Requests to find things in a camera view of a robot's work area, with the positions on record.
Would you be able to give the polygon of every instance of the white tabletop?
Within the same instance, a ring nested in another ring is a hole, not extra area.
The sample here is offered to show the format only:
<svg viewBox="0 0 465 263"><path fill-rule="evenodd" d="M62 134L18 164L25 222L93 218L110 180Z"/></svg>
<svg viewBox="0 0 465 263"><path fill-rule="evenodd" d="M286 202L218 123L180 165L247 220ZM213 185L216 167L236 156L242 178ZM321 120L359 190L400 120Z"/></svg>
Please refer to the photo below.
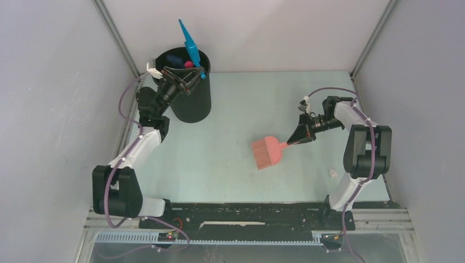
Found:
<svg viewBox="0 0 465 263"><path fill-rule="evenodd" d="M166 112L171 119L168 135L136 171L143 194L172 202L323 201L344 173L347 130L318 133L316 141L285 149L278 165L260 171L251 143L268 135L286 141L298 124L303 96L321 87L353 89L348 73L212 73L210 78L212 110L207 118L183 123L171 109ZM155 87L150 78L145 85ZM316 93L310 101L313 111L322 114L321 103L329 95L351 96ZM338 177L330 177L328 168ZM387 200L381 176L356 199Z"/></svg>

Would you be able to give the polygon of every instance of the trash can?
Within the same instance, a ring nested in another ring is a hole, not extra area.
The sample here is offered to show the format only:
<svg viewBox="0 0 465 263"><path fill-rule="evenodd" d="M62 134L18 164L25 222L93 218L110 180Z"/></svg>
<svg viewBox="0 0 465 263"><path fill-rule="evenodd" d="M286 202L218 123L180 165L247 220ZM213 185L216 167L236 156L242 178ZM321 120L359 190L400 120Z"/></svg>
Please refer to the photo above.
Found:
<svg viewBox="0 0 465 263"><path fill-rule="evenodd" d="M210 60L204 52L199 50L200 66L205 69L205 79L201 79L195 90L189 95L179 94L171 103L174 115L187 123L199 122L208 116L212 108L212 98L210 96ZM173 61L179 58L183 61L179 65L178 61ZM156 58L155 67L157 70L162 70L165 66L172 68L180 68L186 61L190 61L189 53L185 47L170 49ZM160 85L160 80L153 78L155 84Z"/></svg>

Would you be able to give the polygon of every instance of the robotic arm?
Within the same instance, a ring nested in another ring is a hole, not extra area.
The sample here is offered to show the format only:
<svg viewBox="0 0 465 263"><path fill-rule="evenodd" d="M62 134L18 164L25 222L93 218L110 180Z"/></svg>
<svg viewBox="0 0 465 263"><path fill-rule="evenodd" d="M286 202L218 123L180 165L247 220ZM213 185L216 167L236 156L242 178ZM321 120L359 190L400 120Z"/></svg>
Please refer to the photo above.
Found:
<svg viewBox="0 0 465 263"><path fill-rule="evenodd" d="M166 109L180 93L190 95L200 81L203 67L155 69L152 60L147 70L155 78L161 79L157 91L142 87L137 91L136 101L139 110L141 134L108 165L98 165L92 172L94 211L104 212L105 186L110 173L115 169L111 180L108 208L110 215L136 218L139 215L161 216L165 210L165 200L143 196L136 177L146 157L157 147L168 133L169 118L163 116Z"/></svg>
<svg viewBox="0 0 465 263"><path fill-rule="evenodd" d="M331 211L342 211L346 203L348 204L346 210L351 210L356 196L352 197L357 187L360 185L362 190L379 175L389 170L391 128L370 121L375 132L376 145L375 149L372 149L371 144L368 143L371 141L370 129L364 120L369 118L360 110L356 112L354 110L356 104L352 104L352 101L353 98L329 96L322 104L324 114L318 116L310 112L306 100L301 101L299 109L304 113L300 115L299 125L287 140L288 144L303 144L316 140L316 134L325 130L341 127L349 131L343 159L346 173L336 190L326 197L326 214ZM371 180L366 181L372 163L371 151L375 151L375 172Z"/></svg>

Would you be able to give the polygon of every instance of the white wall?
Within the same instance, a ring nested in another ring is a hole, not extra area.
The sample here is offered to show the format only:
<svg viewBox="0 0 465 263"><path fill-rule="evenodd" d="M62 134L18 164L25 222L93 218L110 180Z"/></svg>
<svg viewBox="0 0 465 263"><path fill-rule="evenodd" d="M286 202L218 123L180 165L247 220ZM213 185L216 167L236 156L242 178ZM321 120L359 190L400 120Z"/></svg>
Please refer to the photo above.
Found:
<svg viewBox="0 0 465 263"><path fill-rule="evenodd" d="M394 197L430 262L463 262L465 2L400 1L357 77L393 130Z"/></svg>
<svg viewBox="0 0 465 263"><path fill-rule="evenodd" d="M182 46L178 18L214 72L351 71L388 0L107 0L142 71Z"/></svg>
<svg viewBox="0 0 465 263"><path fill-rule="evenodd" d="M3 1L0 261L71 262L133 78L92 1Z"/></svg>

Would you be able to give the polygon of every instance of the brush bristles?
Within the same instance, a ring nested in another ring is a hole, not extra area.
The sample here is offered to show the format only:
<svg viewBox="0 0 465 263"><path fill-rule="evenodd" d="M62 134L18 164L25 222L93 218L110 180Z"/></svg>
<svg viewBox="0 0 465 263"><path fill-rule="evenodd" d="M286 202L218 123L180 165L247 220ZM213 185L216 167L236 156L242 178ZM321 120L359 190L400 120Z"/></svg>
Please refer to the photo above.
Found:
<svg viewBox="0 0 465 263"><path fill-rule="evenodd" d="M258 170L264 169L272 165L270 153L266 147L265 139L261 139L252 143L253 156L257 163Z"/></svg>

